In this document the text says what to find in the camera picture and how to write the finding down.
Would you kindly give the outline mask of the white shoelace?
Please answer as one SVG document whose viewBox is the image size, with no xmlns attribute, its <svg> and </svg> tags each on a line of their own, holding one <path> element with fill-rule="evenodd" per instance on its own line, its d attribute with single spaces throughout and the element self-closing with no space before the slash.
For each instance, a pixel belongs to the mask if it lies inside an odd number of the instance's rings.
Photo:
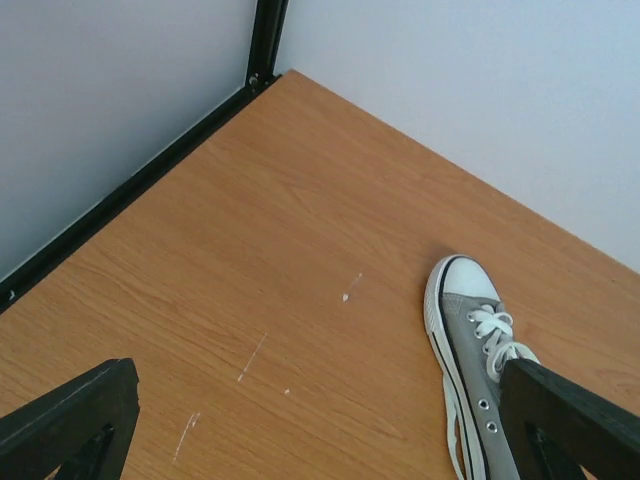
<svg viewBox="0 0 640 480">
<path fill-rule="evenodd" d="M 514 339 L 513 319 L 501 304 L 440 310 L 429 327 L 440 363 L 447 447 L 459 479 L 517 479 L 499 415 L 499 381 L 506 363 L 532 350 Z"/>
</svg>

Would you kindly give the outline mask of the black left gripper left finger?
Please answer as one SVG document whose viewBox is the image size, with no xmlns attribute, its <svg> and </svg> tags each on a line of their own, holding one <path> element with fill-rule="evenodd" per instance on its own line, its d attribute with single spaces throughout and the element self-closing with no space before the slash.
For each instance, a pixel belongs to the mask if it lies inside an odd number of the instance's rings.
<svg viewBox="0 0 640 480">
<path fill-rule="evenodd" d="M 119 479 L 139 416 L 131 358 L 110 359 L 1 418 L 3 479 Z"/>
</svg>

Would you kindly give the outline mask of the grey canvas sneaker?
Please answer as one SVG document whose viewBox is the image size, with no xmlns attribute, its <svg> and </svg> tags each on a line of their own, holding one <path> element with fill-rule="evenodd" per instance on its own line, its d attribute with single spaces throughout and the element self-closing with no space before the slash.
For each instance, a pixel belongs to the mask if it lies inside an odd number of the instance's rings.
<svg viewBox="0 0 640 480">
<path fill-rule="evenodd" d="M 514 338 L 514 320 L 485 269 L 441 259 L 424 294 L 424 324 L 442 370 L 446 439 L 459 479 L 520 477 L 499 415 L 506 363 L 539 359 Z"/>
</svg>

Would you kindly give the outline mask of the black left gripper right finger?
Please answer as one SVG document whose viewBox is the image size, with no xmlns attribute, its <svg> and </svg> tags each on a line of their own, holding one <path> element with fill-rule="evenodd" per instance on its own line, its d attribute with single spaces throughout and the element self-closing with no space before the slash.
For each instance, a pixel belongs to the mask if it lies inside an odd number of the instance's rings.
<svg viewBox="0 0 640 480">
<path fill-rule="evenodd" d="M 502 429 L 522 479 L 639 477 L 639 417 L 527 359 L 500 380 Z"/>
</svg>

